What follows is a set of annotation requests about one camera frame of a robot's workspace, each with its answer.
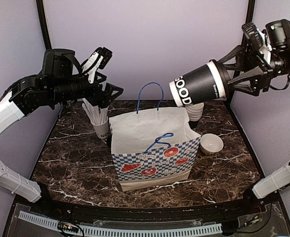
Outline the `black cup lid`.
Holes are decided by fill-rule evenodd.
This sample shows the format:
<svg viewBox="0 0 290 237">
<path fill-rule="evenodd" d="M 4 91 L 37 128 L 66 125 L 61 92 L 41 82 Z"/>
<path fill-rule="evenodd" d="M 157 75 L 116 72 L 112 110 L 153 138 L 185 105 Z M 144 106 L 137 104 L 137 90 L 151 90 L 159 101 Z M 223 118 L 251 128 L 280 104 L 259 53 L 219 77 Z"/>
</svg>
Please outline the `black cup lid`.
<svg viewBox="0 0 290 237">
<path fill-rule="evenodd" d="M 214 65 L 216 66 L 223 83 L 227 83 L 228 81 L 231 80 L 230 75 L 225 66 L 223 65 L 223 63 L 220 63 L 214 59 L 211 59 L 210 62 L 213 62 Z"/>
</svg>

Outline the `black paper coffee cup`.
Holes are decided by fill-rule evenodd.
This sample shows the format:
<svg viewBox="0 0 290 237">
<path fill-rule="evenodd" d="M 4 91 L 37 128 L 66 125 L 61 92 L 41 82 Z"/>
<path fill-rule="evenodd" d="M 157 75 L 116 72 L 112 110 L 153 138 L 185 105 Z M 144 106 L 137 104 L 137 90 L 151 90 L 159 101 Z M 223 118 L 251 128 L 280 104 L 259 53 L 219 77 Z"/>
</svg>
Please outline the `black paper coffee cup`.
<svg viewBox="0 0 290 237">
<path fill-rule="evenodd" d="M 216 66 L 210 61 L 179 76 L 169 83 L 169 88 L 178 107 L 188 107 L 229 95 L 227 83 L 223 83 Z"/>
</svg>

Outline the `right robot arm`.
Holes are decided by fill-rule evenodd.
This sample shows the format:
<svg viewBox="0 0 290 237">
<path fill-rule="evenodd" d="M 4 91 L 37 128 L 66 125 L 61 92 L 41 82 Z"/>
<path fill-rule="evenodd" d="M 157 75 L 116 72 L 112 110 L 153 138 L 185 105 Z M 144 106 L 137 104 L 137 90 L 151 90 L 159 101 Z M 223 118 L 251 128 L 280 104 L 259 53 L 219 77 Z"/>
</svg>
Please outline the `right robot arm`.
<svg viewBox="0 0 290 237">
<path fill-rule="evenodd" d="M 227 85 L 237 118 L 265 174 L 250 184 L 239 210 L 250 214 L 262 200 L 290 188 L 290 21 L 281 19 L 259 29 L 241 27 L 245 43 L 220 59 L 234 73 Z"/>
</svg>

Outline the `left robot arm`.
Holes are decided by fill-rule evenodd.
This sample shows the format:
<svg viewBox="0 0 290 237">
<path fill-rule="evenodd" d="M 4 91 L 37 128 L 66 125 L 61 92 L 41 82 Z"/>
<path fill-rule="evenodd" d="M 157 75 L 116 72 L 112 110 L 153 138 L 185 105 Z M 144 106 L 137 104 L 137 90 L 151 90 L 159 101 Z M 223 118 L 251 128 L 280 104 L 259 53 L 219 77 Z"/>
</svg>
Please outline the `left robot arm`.
<svg viewBox="0 0 290 237">
<path fill-rule="evenodd" d="M 119 86 L 102 85 L 107 77 L 100 70 L 105 68 L 112 55 L 111 50 L 99 47 L 80 63 L 73 50 L 46 50 L 41 71 L 17 80 L 1 96 L 0 137 L 41 107 L 54 109 L 57 104 L 81 99 L 102 109 L 108 107 L 123 93 L 123 88 Z M 0 187 L 36 203 L 45 215 L 56 212 L 56 203 L 51 201 L 45 184 L 24 177 L 1 159 Z"/>
</svg>

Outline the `stack of paper cups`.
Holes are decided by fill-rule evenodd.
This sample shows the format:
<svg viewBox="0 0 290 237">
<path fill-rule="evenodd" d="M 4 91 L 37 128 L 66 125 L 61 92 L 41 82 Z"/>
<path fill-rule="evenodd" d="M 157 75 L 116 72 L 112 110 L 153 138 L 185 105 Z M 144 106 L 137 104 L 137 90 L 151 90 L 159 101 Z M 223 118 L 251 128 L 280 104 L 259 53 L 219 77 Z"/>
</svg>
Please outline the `stack of paper cups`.
<svg viewBox="0 0 290 237">
<path fill-rule="evenodd" d="M 200 118 L 202 117 L 204 109 L 204 103 L 199 103 L 186 107 L 186 111 L 189 116 L 189 126 L 191 129 L 195 129 L 198 125 Z"/>
</svg>

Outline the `blue checkered paper bag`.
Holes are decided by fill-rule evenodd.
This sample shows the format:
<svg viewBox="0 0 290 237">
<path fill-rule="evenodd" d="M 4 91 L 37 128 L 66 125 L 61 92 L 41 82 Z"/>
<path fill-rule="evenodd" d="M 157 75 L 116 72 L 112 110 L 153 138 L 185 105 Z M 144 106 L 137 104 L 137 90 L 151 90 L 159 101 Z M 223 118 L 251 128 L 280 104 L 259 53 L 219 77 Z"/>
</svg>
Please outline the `blue checkered paper bag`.
<svg viewBox="0 0 290 237">
<path fill-rule="evenodd" d="M 111 153 L 124 192 L 189 177 L 201 135 L 189 126 L 185 108 L 140 109 L 109 118 Z"/>
</svg>

